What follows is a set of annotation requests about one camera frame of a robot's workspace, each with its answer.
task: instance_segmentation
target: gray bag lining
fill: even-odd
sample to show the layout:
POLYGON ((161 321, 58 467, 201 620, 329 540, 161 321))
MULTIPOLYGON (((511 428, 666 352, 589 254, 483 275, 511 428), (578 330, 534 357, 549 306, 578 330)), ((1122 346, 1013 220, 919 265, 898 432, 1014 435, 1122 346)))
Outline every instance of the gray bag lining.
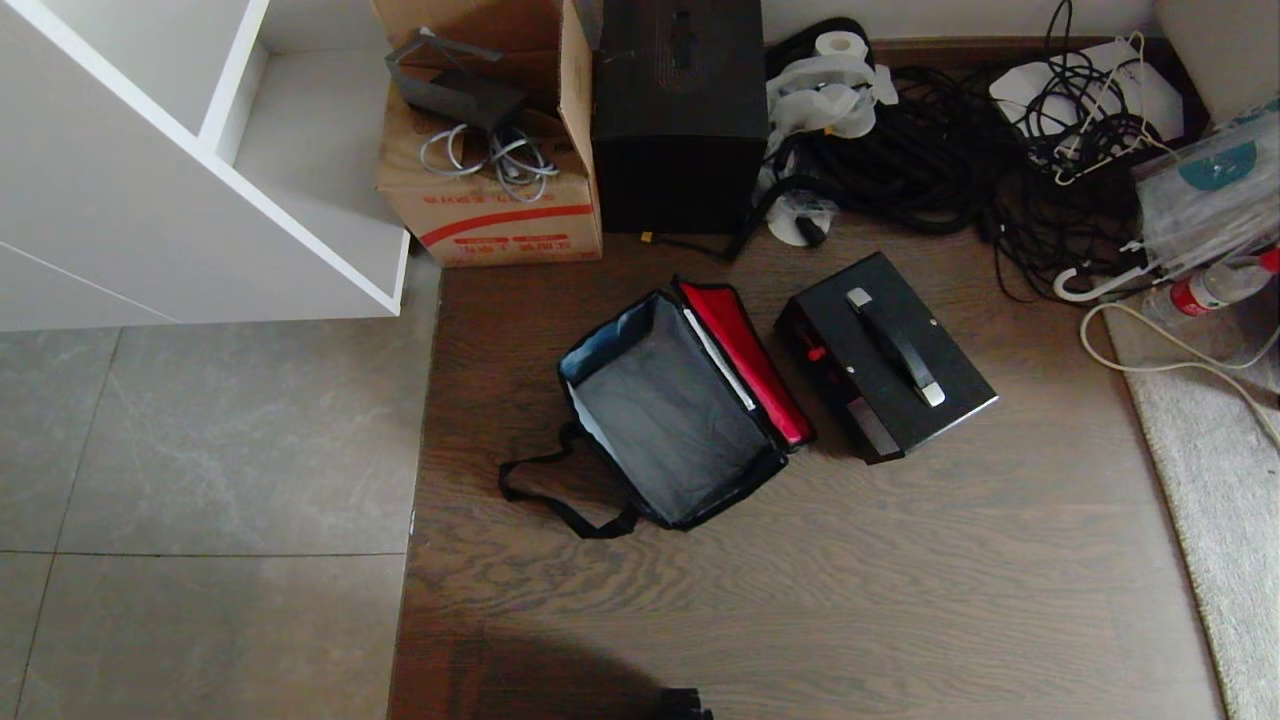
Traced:
POLYGON ((568 383, 582 427, 671 523, 726 492, 771 447, 703 347, 680 309, 654 299, 649 334, 568 383))

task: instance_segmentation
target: gray tile floor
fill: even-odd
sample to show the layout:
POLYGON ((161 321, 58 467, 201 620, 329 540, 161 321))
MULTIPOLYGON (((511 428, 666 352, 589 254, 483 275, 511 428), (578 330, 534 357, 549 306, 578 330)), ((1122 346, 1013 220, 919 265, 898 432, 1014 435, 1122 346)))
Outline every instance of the gray tile floor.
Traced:
POLYGON ((0 719, 380 719, 439 270, 401 318, 0 333, 0 719))

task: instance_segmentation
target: bag strap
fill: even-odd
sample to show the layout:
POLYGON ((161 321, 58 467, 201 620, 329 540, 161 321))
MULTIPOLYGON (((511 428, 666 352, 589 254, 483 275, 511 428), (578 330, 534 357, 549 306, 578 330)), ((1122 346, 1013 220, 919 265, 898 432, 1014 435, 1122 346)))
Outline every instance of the bag strap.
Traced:
POLYGON ((553 512, 559 515, 559 519, 570 527, 571 530, 577 533, 577 537, 582 539, 612 539, 635 530, 636 520, 640 519, 640 510, 630 502, 618 514, 617 518, 609 520, 608 523, 596 528, 586 520, 577 510, 573 510, 567 502, 556 500, 554 497, 548 497, 545 495, 534 495, 524 491, 518 491, 511 487, 507 477, 511 471, 516 469, 517 465, 524 462, 559 462, 561 460, 568 457, 573 454, 573 439, 582 437, 582 429, 577 423, 564 423, 559 430, 561 450, 559 452, 553 452, 550 455, 540 455, 538 457, 526 457, 524 460, 512 460, 509 462, 503 462, 498 465, 498 489, 502 491, 502 497, 507 498, 508 502, 524 502, 526 500, 540 500, 547 507, 550 507, 553 512))

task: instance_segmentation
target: black speaker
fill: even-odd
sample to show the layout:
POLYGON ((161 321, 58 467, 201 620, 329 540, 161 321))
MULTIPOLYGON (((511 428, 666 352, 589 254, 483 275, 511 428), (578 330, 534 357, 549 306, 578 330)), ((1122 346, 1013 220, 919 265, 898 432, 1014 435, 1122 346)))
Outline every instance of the black speaker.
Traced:
POLYGON ((769 135, 759 0, 605 0, 596 58, 604 229, 736 232, 769 135))

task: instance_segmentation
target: black box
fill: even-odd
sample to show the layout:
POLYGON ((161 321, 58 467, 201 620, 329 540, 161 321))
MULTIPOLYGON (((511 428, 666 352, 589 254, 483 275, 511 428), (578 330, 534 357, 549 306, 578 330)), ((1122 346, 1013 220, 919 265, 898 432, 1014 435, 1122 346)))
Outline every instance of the black box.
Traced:
POLYGON ((759 0, 609 0, 594 95, 605 231, 737 231, 769 136, 759 0))
POLYGON ((997 400, 879 252, 792 297, 774 327, 868 464, 902 457, 997 400))

